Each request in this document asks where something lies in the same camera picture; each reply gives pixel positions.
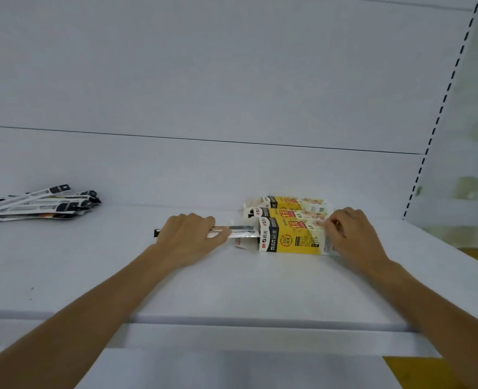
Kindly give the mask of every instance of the person's right hand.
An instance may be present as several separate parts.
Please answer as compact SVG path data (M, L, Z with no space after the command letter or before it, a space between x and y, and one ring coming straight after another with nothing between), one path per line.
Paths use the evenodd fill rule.
M391 262L376 230L361 210L354 210L351 207L336 210L320 223L334 248L361 274L370 275Z

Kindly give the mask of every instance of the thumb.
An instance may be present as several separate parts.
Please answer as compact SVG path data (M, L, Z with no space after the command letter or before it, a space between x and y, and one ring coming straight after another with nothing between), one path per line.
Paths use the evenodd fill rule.
M207 239L206 244L208 253L215 250L220 245L226 243L226 241L228 240L228 236L230 236L231 234L231 229L223 229L221 232L219 232L219 235Z
M336 229L336 226L333 224L333 222L329 219L325 220L322 222L322 227L326 230L326 235L333 244L338 247L338 244L341 244L343 240L345 239L339 232L338 229Z

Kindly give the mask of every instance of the forearm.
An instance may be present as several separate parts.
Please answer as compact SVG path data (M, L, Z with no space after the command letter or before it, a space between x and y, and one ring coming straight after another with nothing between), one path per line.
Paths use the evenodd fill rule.
M171 272L164 258L150 247L0 353L0 387L74 388L120 325Z
M436 294L391 262L369 279L421 331L462 382L478 388L478 320Z

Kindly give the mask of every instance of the person's right arm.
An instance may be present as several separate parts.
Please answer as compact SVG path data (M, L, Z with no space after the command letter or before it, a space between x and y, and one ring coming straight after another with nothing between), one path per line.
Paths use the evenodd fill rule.
M361 210L337 210L323 227L347 263L430 340L464 384L478 389L478 320L391 261Z

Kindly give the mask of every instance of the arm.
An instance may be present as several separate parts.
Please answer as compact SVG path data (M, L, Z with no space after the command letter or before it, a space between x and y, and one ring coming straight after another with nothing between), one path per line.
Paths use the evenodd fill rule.
M463 383L478 388L478 320L391 261L361 210L337 210L323 227L347 263L431 341Z
M156 244L0 353L0 388L74 388L166 275L226 241L229 231L207 239L214 224L195 214L171 217Z

